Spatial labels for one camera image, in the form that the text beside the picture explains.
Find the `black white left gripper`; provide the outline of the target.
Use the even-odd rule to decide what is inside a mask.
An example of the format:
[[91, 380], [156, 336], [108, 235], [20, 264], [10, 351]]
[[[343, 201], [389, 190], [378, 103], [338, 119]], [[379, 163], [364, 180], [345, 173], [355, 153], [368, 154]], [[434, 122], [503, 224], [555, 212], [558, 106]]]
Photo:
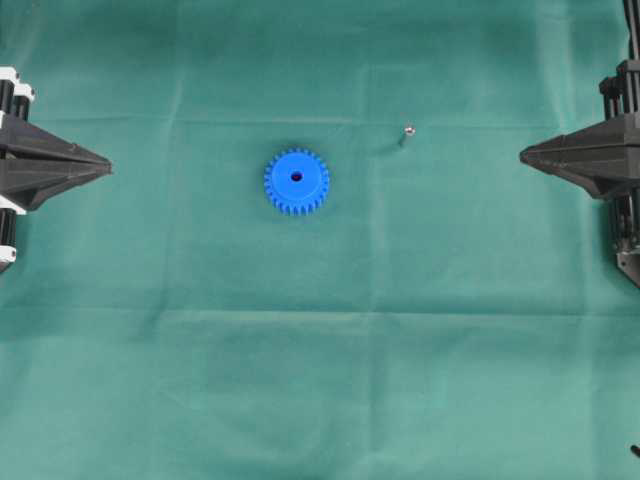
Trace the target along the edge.
[[26, 122], [34, 100], [34, 89], [20, 81], [18, 71], [2, 66], [1, 148], [18, 158], [45, 159], [1, 162], [2, 273], [17, 258], [18, 216], [37, 210], [51, 197], [112, 173], [108, 159]]

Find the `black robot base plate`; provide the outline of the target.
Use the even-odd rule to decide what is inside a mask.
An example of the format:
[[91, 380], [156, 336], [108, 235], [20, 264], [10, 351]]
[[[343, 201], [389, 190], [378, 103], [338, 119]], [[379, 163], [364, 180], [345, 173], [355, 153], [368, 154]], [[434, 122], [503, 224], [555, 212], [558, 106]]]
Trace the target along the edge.
[[637, 288], [640, 288], [640, 254], [618, 252], [616, 266]]

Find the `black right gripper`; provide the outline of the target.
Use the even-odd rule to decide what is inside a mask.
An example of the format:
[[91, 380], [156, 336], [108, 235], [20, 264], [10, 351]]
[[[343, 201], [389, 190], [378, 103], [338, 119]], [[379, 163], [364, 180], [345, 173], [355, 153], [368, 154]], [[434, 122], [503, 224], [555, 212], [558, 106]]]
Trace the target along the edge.
[[611, 200], [630, 194], [639, 187], [639, 180], [576, 173], [559, 164], [541, 162], [545, 156], [556, 153], [639, 146], [639, 118], [617, 117], [639, 111], [639, 61], [621, 62], [613, 77], [606, 77], [599, 83], [599, 92], [606, 121], [527, 147], [519, 154], [519, 159], [525, 165], [582, 188], [594, 199]]

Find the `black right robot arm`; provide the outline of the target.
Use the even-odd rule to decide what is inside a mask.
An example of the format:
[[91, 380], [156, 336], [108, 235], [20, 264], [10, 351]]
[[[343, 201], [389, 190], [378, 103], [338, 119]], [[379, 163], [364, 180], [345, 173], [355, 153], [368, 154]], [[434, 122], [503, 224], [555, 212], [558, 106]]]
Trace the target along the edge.
[[626, 60], [599, 86], [605, 120], [519, 154], [521, 163], [559, 177], [610, 205], [614, 248], [639, 252], [639, 61]]

